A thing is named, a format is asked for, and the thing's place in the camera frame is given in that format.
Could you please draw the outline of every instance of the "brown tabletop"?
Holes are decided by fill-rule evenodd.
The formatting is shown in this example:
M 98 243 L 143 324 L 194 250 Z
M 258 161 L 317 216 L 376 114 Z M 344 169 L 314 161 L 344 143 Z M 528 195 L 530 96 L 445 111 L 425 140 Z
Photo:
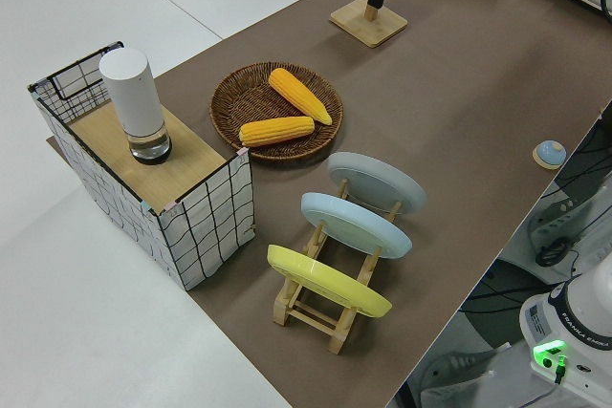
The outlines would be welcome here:
M 217 84 L 260 61 L 308 67 L 343 100 L 333 150 L 393 164 L 428 194 L 396 221 L 414 248 L 370 284 L 393 309 L 359 316 L 333 355 L 325 334 L 274 324 L 282 277 L 266 262 L 270 243 L 306 244 L 300 198 L 335 192 L 326 163 L 253 165 L 256 237 L 190 294 L 295 407 L 383 407 L 554 177 L 533 148 L 572 151 L 612 96 L 612 28 L 578 2 L 386 0 L 408 28 L 369 49 L 328 21 L 351 1 L 297 2 L 157 79 L 163 103 L 228 156 L 208 116 Z M 331 242 L 321 260 L 356 273 L 362 259 Z

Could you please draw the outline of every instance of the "wooden block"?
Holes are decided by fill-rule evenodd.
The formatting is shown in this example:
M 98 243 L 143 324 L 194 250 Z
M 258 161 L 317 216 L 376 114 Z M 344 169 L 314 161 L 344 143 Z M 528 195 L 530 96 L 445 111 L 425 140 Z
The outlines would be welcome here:
M 137 162 L 112 103 L 74 120 L 70 127 L 158 215 L 226 161 L 164 108 L 172 152 L 162 164 Z
M 370 48 L 378 47 L 408 24 L 387 7 L 379 9 L 376 19 L 369 21 L 364 16 L 366 6 L 367 0 L 355 0 L 334 11 L 330 20 Z

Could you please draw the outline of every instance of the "round woven basket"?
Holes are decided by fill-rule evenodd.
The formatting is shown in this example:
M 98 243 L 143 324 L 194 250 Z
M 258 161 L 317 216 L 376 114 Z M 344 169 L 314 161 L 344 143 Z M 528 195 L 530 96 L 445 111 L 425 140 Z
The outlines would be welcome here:
M 342 123 L 342 101 L 323 77 L 305 67 L 286 62 L 261 62 L 239 69 L 219 84 L 210 103 L 210 117 L 219 135 L 233 148 L 240 149 L 240 126 L 267 118 L 299 117 L 303 114 L 268 83 L 270 72 L 282 67 L 317 96 L 332 117 L 326 126 L 315 122 L 307 137 L 251 148 L 251 156 L 265 161 L 304 160 L 321 151 L 336 136 Z

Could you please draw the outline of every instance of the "yellow corn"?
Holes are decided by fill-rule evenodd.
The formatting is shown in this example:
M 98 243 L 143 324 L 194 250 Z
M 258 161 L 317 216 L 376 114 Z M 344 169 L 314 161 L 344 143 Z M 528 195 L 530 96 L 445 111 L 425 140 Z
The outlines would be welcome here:
M 318 97 L 286 69 L 280 67 L 274 69 L 270 73 L 268 83 L 302 114 L 323 124 L 332 124 L 332 118 Z
M 240 127 L 238 137 L 245 147 L 258 147 L 308 136 L 315 131 L 310 117 L 281 117 L 251 121 Z

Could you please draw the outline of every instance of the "white table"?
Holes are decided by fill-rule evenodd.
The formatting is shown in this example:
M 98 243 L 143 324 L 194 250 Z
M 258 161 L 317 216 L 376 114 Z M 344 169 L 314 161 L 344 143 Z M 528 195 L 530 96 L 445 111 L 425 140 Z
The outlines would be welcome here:
M 287 406 L 47 144 L 27 85 L 116 40 L 154 75 L 296 0 L 0 0 L 0 406 Z

